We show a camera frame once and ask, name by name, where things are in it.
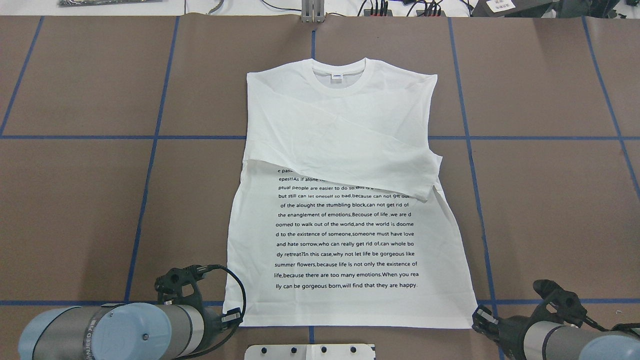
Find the fabric fold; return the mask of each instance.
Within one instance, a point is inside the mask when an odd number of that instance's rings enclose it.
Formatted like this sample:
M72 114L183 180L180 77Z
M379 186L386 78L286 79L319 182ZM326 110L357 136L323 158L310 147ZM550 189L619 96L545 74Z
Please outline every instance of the fabric fold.
M288 167L333 183L402 193L426 201L442 157L274 92L247 76L246 160Z

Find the white mounting plate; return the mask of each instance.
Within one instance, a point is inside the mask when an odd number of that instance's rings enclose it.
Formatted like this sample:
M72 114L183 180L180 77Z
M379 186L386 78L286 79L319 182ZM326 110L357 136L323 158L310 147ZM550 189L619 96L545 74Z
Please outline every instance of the white mounting plate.
M371 344L252 345L244 360L376 360L375 349Z

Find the wire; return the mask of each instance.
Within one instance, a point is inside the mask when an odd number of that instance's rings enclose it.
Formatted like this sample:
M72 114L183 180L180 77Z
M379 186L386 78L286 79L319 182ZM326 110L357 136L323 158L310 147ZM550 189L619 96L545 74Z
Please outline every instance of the wire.
M244 285L242 284L242 281L240 281L238 276L236 276L233 273L233 271L229 270L225 266L222 266L222 265L207 265L207 267L210 268L211 270L215 270L215 269L224 270L227 274L231 275L231 277L233 277L234 280L238 283L238 285L240 286L240 291L242 292L242 310L240 310L240 319L243 319L244 318L244 312L246 311L246 292L244 290ZM206 355L206 354L212 352L213 350L216 350L217 348L219 348L222 345L224 345L236 333L236 330L238 330L239 326L240 326L240 323L238 322L237 324L235 324L235 326L233 326L233 328L231 328L231 331L227 334L227 336L225 336L224 339L222 339L219 343L215 344L214 346L208 348L207 350L196 352L194 354L189 354L189 355L185 355L185 356L176 357L174 360L193 359L194 357L200 357L200 356L203 356L203 355Z
M356 16L360 16L360 13L362 12L362 9L364 8L364 4L366 4L366 3L367 3L367 0L362 1L362 5L360 5L360 10L358 10L358 15L356 15Z
M409 12L407 12L407 13L406 13L406 16L409 16L409 14L411 14L411 10L413 10L413 8L415 7L415 5L416 5L416 4L418 4L418 3L422 3L422 4L424 4L424 6L425 6L425 8L424 8L424 9L425 9L425 10L427 10L427 9L426 9L427 2L426 2L425 0L418 0L418 1L416 1L415 3L413 3L413 5L411 5L411 8L409 8Z
M265 0L260 0L260 1L262 1L262 3L263 3L263 4L265 4L266 6L270 6L270 7L274 8L274 9L278 9L278 10L287 10L287 11L290 11L290 12L302 12L302 9L279 8L279 7L277 7L277 6L274 6L274 5L272 5L272 4L267 3Z
M474 9L474 7L471 5L471 2L469 0L467 1L460 0L460 1L462 1L462 3L467 6L467 10L469 10L469 17L471 17L471 11Z
M212 13L217 12L222 7L222 4L224 3L225 3L225 0L220 0L219 3L213 7L213 9L209 10L207 15L211 15Z
M594 321L594 319L592 319L592 318L590 318L588 316L584 317L584 322L586 322L587 325L589 325L590 327L592 327L592 328L594 328L594 329L596 329L598 331L609 331L609 330L605 329L604 327L600 326L600 324L596 323Z

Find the black device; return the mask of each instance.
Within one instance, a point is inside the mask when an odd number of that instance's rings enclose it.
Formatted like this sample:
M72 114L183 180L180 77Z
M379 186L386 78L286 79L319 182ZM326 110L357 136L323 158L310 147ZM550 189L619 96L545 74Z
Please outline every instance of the black device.
M556 282L536 280L533 288L543 300L531 316L499 318L479 306L472 315L473 329L514 360L640 359L640 323L618 324L608 330L587 316L575 293ZM580 330L584 323L600 332ZM608 357L599 357L603 349Z
M212 270L233 277L243 295L243 308L219 315L204 306L197 282ZM104 304L53 309L36 316L22 332L21 360L192 359L216 350L244 318L246 293L240 279L222 265L172 268L158 277L157 304ZM191 288L185 295L185 288ZM227 336L211 346L216 336Z

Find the blue tape line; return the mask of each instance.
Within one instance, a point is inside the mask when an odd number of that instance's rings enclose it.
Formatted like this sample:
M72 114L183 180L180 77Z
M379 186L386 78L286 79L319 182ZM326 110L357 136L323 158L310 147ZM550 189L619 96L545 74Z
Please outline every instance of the blue tape line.
M246 135L159 135L160 140L245 140Z
M316 31L311 31L311 58L316 58Z
M203 301L204 306L222 306L224 301Z
M491 300L478 300L478 304L485 304ZM0 300L0 306L100 306L102 304L131 304L133 302L146 302L155 304L154 300ZM497 305L538 305L541 299L497 299ZM611 299L580 299L583 304L640 304L639 298L611 298ZM203 301L204 306L222 306L224 301ZM314 327L310 326L310 339L313 339Z
M3 135L18 140L152 140L153 135Z
M1 139L18 140L153 140L154 135L2 135ZM245 140L246 135L158 135L158 140ZM617 136L492 136L471 135L471 140L619 140ZM466 140L463 135L429 135L429 140ZM626 141L640 140L640 136L622 136Z
M467 153L469 156L469 166L471 167L471 179L474 185L474 195L476 196L476 209L480 218L480 227L482 229L482 241L484 246L484 265L486 267L487 281L489 282L489 295L491 296L491 308L493 313L497 316L498 309L495 303L495 290L493 287L493 275L491 271L491 261L489 258L489 246L486 242L486 231L484 229L484 217L482 213L482 205L480 203L480 192L478 190L477 177L476 177L476 165L474 163L473 151L471 149L471 137L469 135L469 126L467 122L467 109L465 107L465 100L462 92L462 82L460 79L460 67L458 65L458 54L456 53L456 41L453 35L453 23L451 18L448 17L449 23L449 36L451 38L451 51L453 53L453 65L456 68L456 81L458 82L458 95L460 97L460 110L462 112L462 123L465 127L465 139L467 141Z
M245 140L246 135L3 135L19 140Z
M142 204L140 205L140 215L138 216L138 227L136 228L136 238L133 243L133 251L131 253L131 264L129 265L129 275L127 276L127 287L124 291L124 300L128 301L131 296L131 284L133 282L133 273L136 269L136 260L138 257L138 246L140 245L140 235L142 234L142 219L145 216L147 207L147 197L149 193L149 180L151 179L151 170L154 167L154 159L156 157L156 148L158 143L158 134L160 133L160 125L162 124L162 114L164 110L164 100L166 98L166 90L169 86L169 75L171 74L171 64L173 61L173 50L175 49L175 39L178 34L178 25L180 17L175 17L175 25L173 26L173 38L171 41L171 49L169 50L169 60L166 64L166 74L164 75L164 86L162 97L160 98L160 107L158 109L158 118L156 121L156 133L154 135L154 143L151 146L151 155L149 156L149 166L147 168L147 178L145 180L145 189L142 193Z
M103 304L130 304L121 300L0 300L0 306L101 306Z
M11 113L13 102L15 101L15 97L18 95L18 89L20 88L20 84L22 83L22 77L24 76L24 72L27 70L27 64L29 63L29 59L31 59L31 53L33 53L33 48L36 45L36 40L38 40L38 35L40 34L40 29L42 29L43 22L44 22L44 16L41 16L40 21L38 21L38 27L36 28L36 33L33 34L33 40L31 41L31 45L29 46L29 51L27 51L27 56L24 58L24 63L22 64L22 68L20 69L18 80L15 82L15 87L13 88L13 93L11 94L9 105L6 107L6 112L4 113L4 119L2 121L2 125L0 125L0 135L4 133L4 128L6 127L6 123L9 121L9 114Z
M482 136L472 135L471 140L617 140L615 136Z
M625 155L625 161L627 162L627 167L631 174L631 181L633 182L634 188L636 189L636 195L638 199L640 199L640 186L638 186L638 180L636 178L636 173L634 172L634 168L631 164L631 159L629 158L629 154L627 152L627 146L625 146L625 141L622 139L622 132L620 131L620 125L618 124L618 119L616 118L616 114L613 111L613 106L611 105L611 100L609 98L607 87L604 85L604 80L602 79L602 73L600 73L600 66L598 66L598 60L596 59L596 54L593 51L593 44L591 43L591 35L589 34L589 27L587 26L587 20L584 16L582 17L582 27L584 27L584 34L587 37L587 45L589 46L589 52L591 53L593 66L596 70L596 75L598 75L598 81L600 82L600 87L602 88L602 93L604 94L604 99L607 103L609 114L611 115L611 120L613 121L613 126L616 128L616 134L618 134L618 140L620 141L620 147L622 148L622 153Z
M499 299L495 301L498 305L538 305L541 299ZM620 298L620 299L580 299L583 304L640 304L640 299Z

